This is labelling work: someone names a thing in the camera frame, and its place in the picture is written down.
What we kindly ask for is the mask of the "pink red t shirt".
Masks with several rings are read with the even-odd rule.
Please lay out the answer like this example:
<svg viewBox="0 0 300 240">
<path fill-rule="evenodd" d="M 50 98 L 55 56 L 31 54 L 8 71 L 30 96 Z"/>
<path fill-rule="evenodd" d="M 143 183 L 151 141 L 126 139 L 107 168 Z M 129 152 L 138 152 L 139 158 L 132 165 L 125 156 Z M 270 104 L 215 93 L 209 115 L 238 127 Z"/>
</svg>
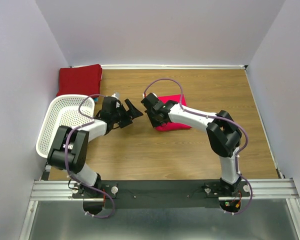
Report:
<svg viewBox="0 0 300 240">
<path fill-rule="evenodd" d="M 157 98 L 165 104 L 169 100 L 179 102 L 180 97 L 181 97 L 180 94 L 175 94 L 175 95 L 158 96 Z M 174 123 L 174 122 L 164 123 L 161 126 L 155 127 L 155 129 L 159 132 L 169 132 L 169 131 L 176 131 L 176 130 L 188 130 L 188 129 L 191 129 L 191 128 L 192 128 L 191 126 L 188 126 L 186 124 Z"/>
</svg>

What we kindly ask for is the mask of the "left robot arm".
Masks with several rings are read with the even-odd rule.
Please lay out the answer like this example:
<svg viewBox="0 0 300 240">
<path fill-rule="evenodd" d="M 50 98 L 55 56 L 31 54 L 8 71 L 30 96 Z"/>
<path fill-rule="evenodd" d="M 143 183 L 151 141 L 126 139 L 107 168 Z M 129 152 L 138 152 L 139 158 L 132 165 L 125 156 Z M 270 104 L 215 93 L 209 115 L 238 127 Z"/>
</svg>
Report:
<svg viewBox="0 0 300 240">
<path fill-rule="evenodd" d="M 128 109 L 115 95 L 106 96 L 97 115 L 88 117 L 89 122 L 73 128 L 59 126 L 48 152 L 47 163 L 67 171 L 70 178 L 81 184 L 81 189 L 91 196 L 104 191 L 100 174 L 86 164 L 89 142 L 107 135 L 115 129 L 114 125 L 122 129 L 132 124 L 135 118 L 143 116 L 129 99 L 124 102 Z"/>
</svg>

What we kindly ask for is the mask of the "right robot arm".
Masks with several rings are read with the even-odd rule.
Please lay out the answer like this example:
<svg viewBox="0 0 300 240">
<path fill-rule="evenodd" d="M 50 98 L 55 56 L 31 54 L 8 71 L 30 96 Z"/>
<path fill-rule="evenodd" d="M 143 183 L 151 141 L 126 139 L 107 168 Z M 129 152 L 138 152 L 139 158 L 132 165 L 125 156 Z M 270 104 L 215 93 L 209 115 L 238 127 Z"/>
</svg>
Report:
<svg viewBox="0 0 300 240">
<path fill-rule="evenodd" d="M 152 126 L 183 124 L 207 134 L 211 149 L 219 156 L 221 178 L 218 191 L 232 196 L 238 191 L 241 176 L 238 165 L 242 133 L 226 111 L 208 113 L 168 100 L 166 103 L 150 93 L 141 100 Z"/>
</svg>

